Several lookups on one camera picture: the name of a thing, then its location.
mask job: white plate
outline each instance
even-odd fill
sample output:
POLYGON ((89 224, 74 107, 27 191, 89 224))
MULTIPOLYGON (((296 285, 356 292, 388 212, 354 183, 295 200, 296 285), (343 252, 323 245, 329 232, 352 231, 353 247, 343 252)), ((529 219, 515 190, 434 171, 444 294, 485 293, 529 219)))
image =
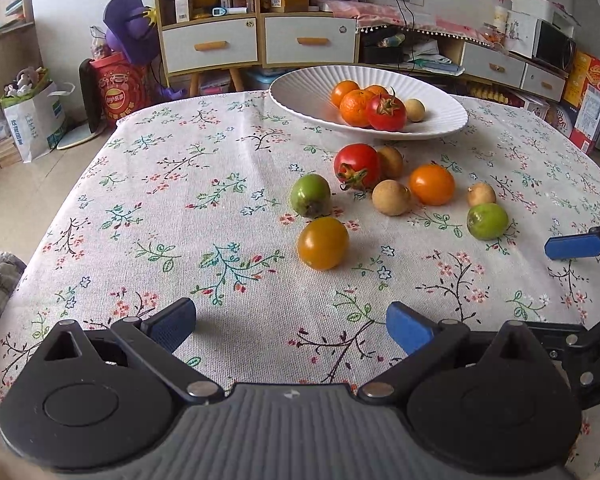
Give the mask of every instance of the white plate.
POLYGON ((323 65, 295 70, 276 79, 269 91, 271 98, 287 112, 309 123, 334 130, 355 142, 444 137, 460 130, 469 121, 462 105, 439 88, 413 77, 368 66, 323 65), (333 87, 345 79, 355 81, 360 88, 374 84, 389 91, 393 88, 402 101, 419 99, 427 115, 421 123, 407 122, 400 132, 349 126, 330 101, 333 87))

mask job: green fruit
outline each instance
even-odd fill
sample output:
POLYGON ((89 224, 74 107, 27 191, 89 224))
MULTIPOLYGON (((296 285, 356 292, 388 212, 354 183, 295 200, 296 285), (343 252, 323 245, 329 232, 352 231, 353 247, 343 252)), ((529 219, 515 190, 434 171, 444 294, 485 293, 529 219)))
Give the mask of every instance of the green fruit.
POLYGON ((478 240, 495 240, 509 227, 509 215, 498 204, 480 204, 469 209, 466 226, 478 240))
POLYGON ((310 173, 298 179, 291 188, 289 202, 296 213, 316 218, 331 212, 331 189, 320 175, 310 173))

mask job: white paper bag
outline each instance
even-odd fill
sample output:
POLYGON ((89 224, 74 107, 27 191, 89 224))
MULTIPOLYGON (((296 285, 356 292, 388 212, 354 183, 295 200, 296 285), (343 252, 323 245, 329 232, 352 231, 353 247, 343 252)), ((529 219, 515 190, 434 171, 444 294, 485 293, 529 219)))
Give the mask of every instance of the white paper bag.
POLYGON ((23 162, 49 153, 66 132, 66 116, 59 96, 75 90, 75 85, 67 84, 72 87, 69 91, 58 91, 52 82, 35 97, 4 109, 23 162))

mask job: white drawer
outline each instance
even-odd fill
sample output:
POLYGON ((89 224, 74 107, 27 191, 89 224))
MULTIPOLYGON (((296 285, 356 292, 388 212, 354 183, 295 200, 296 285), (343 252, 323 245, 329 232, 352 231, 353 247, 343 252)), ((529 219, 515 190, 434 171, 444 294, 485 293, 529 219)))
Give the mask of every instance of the white drawer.
POLYGON ((504 56, 467 41, 464 42, 462 61, 464 73, 496 81, 514 88, 520 88, 526 63, 513 57, 504 56))
POLYGON ((170 73, 258 61, 255 18, 172 28, 162 33, 162 40, 170 73))
POLYGON ((537 66, 527 64, 520 88, 553 101, 559 101, 566 81, 537 66))
POLYGON ((353 63, 356 20, 320 16, 265 18, 267 64, 353 63))

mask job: floral tablecloth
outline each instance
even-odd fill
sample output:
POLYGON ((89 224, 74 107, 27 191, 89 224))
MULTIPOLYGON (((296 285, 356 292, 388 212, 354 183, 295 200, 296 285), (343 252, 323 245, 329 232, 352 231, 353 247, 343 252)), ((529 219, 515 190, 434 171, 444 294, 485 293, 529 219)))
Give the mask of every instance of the floral tablecloth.
MULTIPOLYGON (((147 317, 183 296, 198 308, 176 352, 229 388, 235 381, 347 382, 405 357, 384 313, 400 300, 433 320, 497 330, 507 319, 593 326, 600 258, 552 262, 548 237, 600 224, 600 169, 523 110, 458 98, 468 126, 443 139, 394 142, 409 170, 433 161, 455 200, 400 218, 369 194, 343 192, 333 134, 285 115, 266 92, 194 98, 121 122, 78 181, 0 321, 0 400, 58 320, 84 328, 147 317), (306 225, 288 204, 307 173, 328 179, 347 227, 344 263, 304 266, 306 225), (491 184, 510 225, 498 240, 467 231, 464 190, 491 184)), ((600 406, 586 413, 569 467, 600 469, 600 406)))

